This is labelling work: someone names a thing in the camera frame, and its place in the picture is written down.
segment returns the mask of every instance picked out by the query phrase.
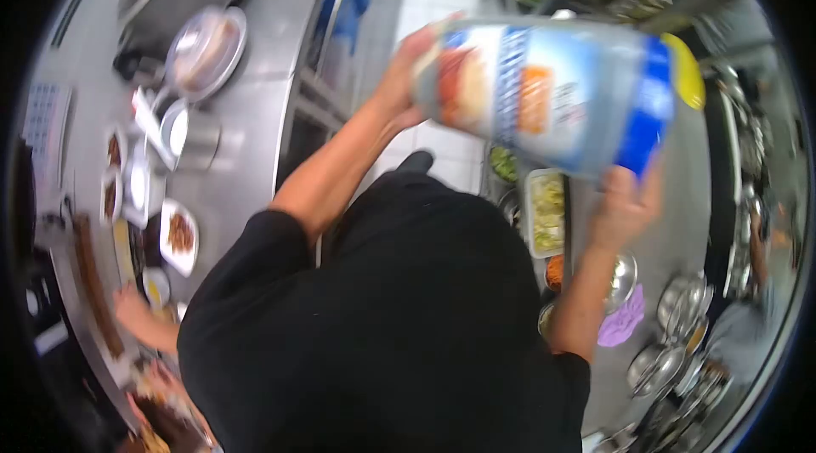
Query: stack of metal bowls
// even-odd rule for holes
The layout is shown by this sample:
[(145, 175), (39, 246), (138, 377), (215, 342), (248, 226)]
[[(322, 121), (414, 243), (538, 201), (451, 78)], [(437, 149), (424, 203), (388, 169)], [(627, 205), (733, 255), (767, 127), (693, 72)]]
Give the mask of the stack of metal bowls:
[(663, 343), (686, 345), (705, 321), (714, 290), (703, 277), (677, 276), (658, 301), (658, 323), (663, 328)]

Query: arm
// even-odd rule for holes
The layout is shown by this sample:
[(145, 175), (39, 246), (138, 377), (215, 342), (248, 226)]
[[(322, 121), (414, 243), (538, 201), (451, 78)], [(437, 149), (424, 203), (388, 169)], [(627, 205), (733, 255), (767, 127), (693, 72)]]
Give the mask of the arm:
[(113, 308), (119, 323), (151, 348), (176, 355), (179, 325), (159, 319), (139, 295), (136, 284), (127, 285), (113, 294)]
[(269, 208), (294, 217), (309, 244), (340, 216), (386, 145), (398, 132), (423, 120), (412, 107), (414, 61), (434, 44), (426, 26), (407, 37), (373, 96), (328, 143), (286, 179)]
[(570, 352), (592, 362), (616, 256), (659, 214), (661, 165), (651, 166), (639, 189), (635, 175), (625, 168), (614, 167), (607, 174), (586, 251), (552, 317), (549, 343), (555, 354)]

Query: hand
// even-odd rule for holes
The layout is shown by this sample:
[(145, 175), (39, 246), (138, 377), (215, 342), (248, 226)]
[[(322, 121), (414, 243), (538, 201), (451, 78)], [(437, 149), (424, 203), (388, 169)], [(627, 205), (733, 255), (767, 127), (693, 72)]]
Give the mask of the hand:
[(136, 284), (132, 281), (113, 293), (113, 311), (119, 323), (131, 333), (154, 320), (150, 306), (139, 295)]
[(144, 372), (144, 376), (158, 393), (162, 393), (166, 396), (174, 394), (177, 397), (187, 400), (187, 390), (184, 389), (181, 380), (167, 368), (166, 364), (158, 359), (153, 359), (150, 362), (150, 366), (148, 366), (148, 369)]
[(653, 157), (638, 186), (634, 173), (612, 167), (604, 180), (604, 198), (592, 219), (590, 246), (619, 252), (658, 215), (662, 204), (663, 161)]
[(413, 127), (425, 120), (422, 111), (414, 106), (414, 64), (431, 50), (436, 42), (432, 25), (425, 25), (402, 40), (397, 54), (382, 75), (382, 80), (371, 96), (371, 104), (382, 114), (394, 119), (400, 130)]

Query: orange food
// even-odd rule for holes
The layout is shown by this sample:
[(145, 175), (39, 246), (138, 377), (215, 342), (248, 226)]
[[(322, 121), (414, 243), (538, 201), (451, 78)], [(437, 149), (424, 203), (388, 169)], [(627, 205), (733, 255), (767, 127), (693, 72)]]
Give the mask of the orange food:
[(564, 255), (555, 255), (547, 262), (547, 285), (555, 292), (560, 292), (563, 281)]
[(518, 120), (520, 132), (542, 134), (547, 130), (553, 70), (549, 67), (525, 67), (521, 79)]

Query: chopped vegetables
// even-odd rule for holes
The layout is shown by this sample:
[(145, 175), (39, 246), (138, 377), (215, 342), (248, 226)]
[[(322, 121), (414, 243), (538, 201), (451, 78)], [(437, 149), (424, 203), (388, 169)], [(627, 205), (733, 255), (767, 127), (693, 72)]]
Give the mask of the chopped vegetables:
[(564, 184), (560, 173), (536, 176), (530, 181), (533, 203), (533, 243), (536, 251), (564, 247)]
[(547, 262), (547, 286), (553, 292), (561, 291), (561, 283), (564, 281), (564, 255), (550, 257)]
[(490, 165), (500, 178), (507, 182), (516, 181), (516, 156), (505, 147), (490, 149)]

